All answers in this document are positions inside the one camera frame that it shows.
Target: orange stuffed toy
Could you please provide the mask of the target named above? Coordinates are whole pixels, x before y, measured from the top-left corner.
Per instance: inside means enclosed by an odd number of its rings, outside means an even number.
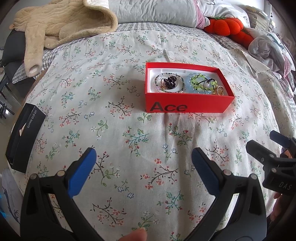
[[[254,40],[251,35],[243,32],[244,25],[237,18],[212,18],[210,25],[203,30],[209,34],[229,36],[233,41],[243,45],[246,49]]]

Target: floral duvet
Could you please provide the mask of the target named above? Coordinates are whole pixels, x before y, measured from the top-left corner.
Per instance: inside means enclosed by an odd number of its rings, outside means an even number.
[[[59,51],[27,98],[46,119],[27,173],[13,171],[21,191],[32,173],[54,175],[93,147],[97,162],[74,201],[97,232],[108,241],[143,227],[149,240],[184,240],[214,200],[191,163],[193,148],[221,169],[255,173],[262,182],[262,166],[246,143],[254,139],[279,155],[269,132],[295,134],[295,115],[278,81],[255,59],[254,70],[246,56],[211,38],[165,31],[101,34]],[[236,98],[223,114],[147,113],[147,61],[218,67]],[[263,195],[269,213],[273,193],[263,188]],[[70,229],[54,195],[51,200]]]

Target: fingertip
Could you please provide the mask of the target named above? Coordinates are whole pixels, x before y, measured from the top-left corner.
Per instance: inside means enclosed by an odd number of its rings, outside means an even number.
[[[276,192],[276,193],[274,194],[274,199],[278,199],[280,196],[281,196],[281,194],[278,193],[278,192]]]
[[[273,208],[273,215],[275,217],[277,217],[278,215],[281,214],[281,204],[280,204],[280,200],[277,199],[276,203],[274,204],[274,208]]]
[[[274,216],[273,213],[271,213],[271,215],[270,215],[270,220],[273,222],[275,219],[276,219],[276,217]]]
[[[147,232],[145,228],[139,228],[119,239],[119,241],[146,241],[146,240],[147,240]]]

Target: stack of books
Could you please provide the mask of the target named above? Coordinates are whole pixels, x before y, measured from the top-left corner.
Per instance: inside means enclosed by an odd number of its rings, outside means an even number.
[[[259,30],[268,30],[270,19],[267,14],[262,10],[246,6],[246,12],[249,16],[251,28],[256,28]]]

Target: open box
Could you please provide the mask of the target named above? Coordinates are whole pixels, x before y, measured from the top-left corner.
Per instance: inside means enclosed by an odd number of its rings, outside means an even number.
[[[159,92],[155,78],[165,72],[185,78],[189,73],[201,73],[217,80],[224,88],[223,96],[196,93]],[[145,78],[146,112],[203,112],[223,113],[234,100],[234,94],[218,68],[194,64],[147,62]]]
[[[30,154],[45,114],[35,105],[26,103],[15,123],[6,149],[12,169],[26,173]]]

